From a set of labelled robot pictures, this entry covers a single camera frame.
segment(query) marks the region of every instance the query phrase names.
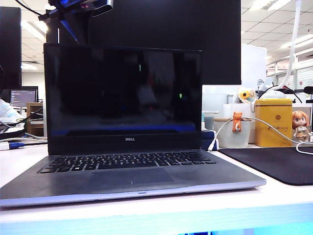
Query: laptop bezel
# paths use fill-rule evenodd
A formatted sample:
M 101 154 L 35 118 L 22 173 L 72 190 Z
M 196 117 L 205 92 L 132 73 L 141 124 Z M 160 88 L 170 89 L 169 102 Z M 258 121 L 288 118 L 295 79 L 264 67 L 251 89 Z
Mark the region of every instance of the laptop bezel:
M 82 45 L 69 44 L 44 44 L 44 52 L 47 47 L 86 47 Z M 138 49 L 152 51 L 170 51 L 170 52 L 192 52 L 198 53 L 202 59 L 201 50 L 180 50 L 180 49 L 158 49 L 158 48 L 142 48 L 142 47 L 111 47 L 111 46 L 87 46 L 101 47 L 104 49 Z M 48 54 L 45 53 L 45 78 L 47 77 L 46 64 L 48 63 Z M 49 87 L 45 82 L 46 90 L 46 117 L 47 117 L 47 136 L 48 136 L 48 152 L 49 155 L 57 154 L 76 154 L 76 153 L 97 153 L 103 152 L 129 152 L 129 151 L 144 151 L 144 150 L 161 150 L 161 149 L 199 149 L 201 146 L 201 107 L 199 102 L 198 120 L 196 131 L 193 133 L 179 134 L 141 134 L 141 135 L 114 135 L 114 136 L 71 136 L 71 137 L 56 137 L 51 135 L 50 121 L 53 117 L 50 116 L 49 108 L 53 105 L 53 101 L 49 100 Z M 199 84 L 199 95 L 202 96 L 202 77 Z M 126 138 L 134 138 L 135 141 L 127 141 Z

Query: yellow box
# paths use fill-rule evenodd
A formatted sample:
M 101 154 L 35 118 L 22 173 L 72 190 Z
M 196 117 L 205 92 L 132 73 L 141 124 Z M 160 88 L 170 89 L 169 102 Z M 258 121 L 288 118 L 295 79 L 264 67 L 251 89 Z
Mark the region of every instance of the yellow box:
M 292 138 L 291 99 L 258 99 L 255 102 L 255 117 L 261 119 Z M 292 142 L 280 136 L 266 124 L 256 121 L 255 144 L 260 147 L 290 147 Z

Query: laptop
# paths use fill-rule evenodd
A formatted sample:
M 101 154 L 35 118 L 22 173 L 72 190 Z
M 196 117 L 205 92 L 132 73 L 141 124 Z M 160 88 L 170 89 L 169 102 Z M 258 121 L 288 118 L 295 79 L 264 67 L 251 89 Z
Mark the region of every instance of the laptop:
M 200 149 L 201 51 L 45 44 L 49 156 L 3 207 L 254 188 Z

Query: desk surface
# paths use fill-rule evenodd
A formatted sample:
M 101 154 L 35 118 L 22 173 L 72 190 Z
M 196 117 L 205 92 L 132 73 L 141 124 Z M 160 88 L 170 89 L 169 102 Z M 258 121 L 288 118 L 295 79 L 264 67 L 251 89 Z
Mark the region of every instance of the desk surface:
M 267 180 L 254 189 L 1 209 L 1 234 L 182 234 L 313 222 L 313 186 L 289 186 L 219 152 Z M 0 152 L 3 186 L 47 155 L 44 145 Z

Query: fluorescent light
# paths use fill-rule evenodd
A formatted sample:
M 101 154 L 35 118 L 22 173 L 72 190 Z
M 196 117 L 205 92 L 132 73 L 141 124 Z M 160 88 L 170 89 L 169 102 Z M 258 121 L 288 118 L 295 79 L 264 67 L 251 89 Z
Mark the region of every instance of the fluorescent light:
M 36 38 L 45 39 L 45 37 L 37 29 L 31 26 L 31 24 L 29 24 L 28 22 L 21 21 L 21 26 L 28 32 L 30 32 L 32 35 L 34 35 Z
M 303 46 L 305 46 L 307 44 L 310 44 L 310 43 L 313 43 L 313 38 L 310 39 L 310 40 L 306 40 L 306 41 L 304 41 L 302 43 L 299 43 L 299 44 L 295 45 L 295 47 L 303 47 Z
M 42 32 L 47 33 L 48 27 L 43 21 L 36 21 L 34 23 Z
M 22 62 L 21 68 L 24 70 L 37 70 L 37 68 L 33 65 L 29 65 Z
M 298 62 L 298 64 L 306 64 L 306 63 L 310 63 L 310 62 L 313 63 L 313 59 L 303 60 L 303 61 Z
M 257 0 L 254 2 L 253 6 L 250 8 L 251 10 L 259 10 L 262 7 L 269 4 L 272 0 Z
M 297 44 L 297 43 L 303 42 L 305 40 L 308 40 L 310 38 L 313 38 L 313 34 L 308 34 L 308 35 L 305 35 L 303 37 L 297 38 L 294 42 L 295 42 L 295 44 Z M 281 47 L 282 48 L 291 47 L 291 42 L 285 43 Z
M 304 54 L 304 53 L 308 53 L 308 52 L 311 52 L 311 51 L 313 51 L 313 48 L 309 48 L 309 49 L 300 51 L 300 52 L 298 52 L 298 53 L 295 53 L 294 55 L 302 55 L 302 54 Z
M 306 50 L 303 50 L 303 51 L 299 51 L 297 53 L 295 53 L 294 55 L 297 56 L 297 55 L 302 55 L 302 54 L 305 54 L 305 53 L 308 53 L 308 52 L 311 52 L 313 51 L 313 48 L 309 48 L 309 49 L 306 49 Z M 290 57 L 290 55 L 288 56 L 285 56 L 283 59 L 288 59 Z
M 289 3 L 291 0 L 278 0 L 277 2 L 275 2 L 268 10 L 278 10 L 280 8 L 282 8 L 284 5 L 286 5 L 287 3 Z

